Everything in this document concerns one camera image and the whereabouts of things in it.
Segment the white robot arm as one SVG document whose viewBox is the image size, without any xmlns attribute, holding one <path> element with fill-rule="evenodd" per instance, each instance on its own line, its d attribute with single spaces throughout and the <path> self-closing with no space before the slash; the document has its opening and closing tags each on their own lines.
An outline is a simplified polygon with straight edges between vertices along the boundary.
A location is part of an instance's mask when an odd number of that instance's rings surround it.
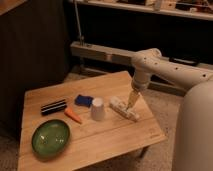
<svg viewBox="0 0 213 171">
<path fill-rule="evenodd" d="M 135 105 L 139 93 L 148 87 L 152 75 L 183 90 L 190 90 L 200 83 L 213 81 L 213 70 L 163 60 L 157 48 L 134 52 L 131 64 L 135 71 L 131 82 L 132 91 L 128 99 L 128 108 Z"/>
</svg>

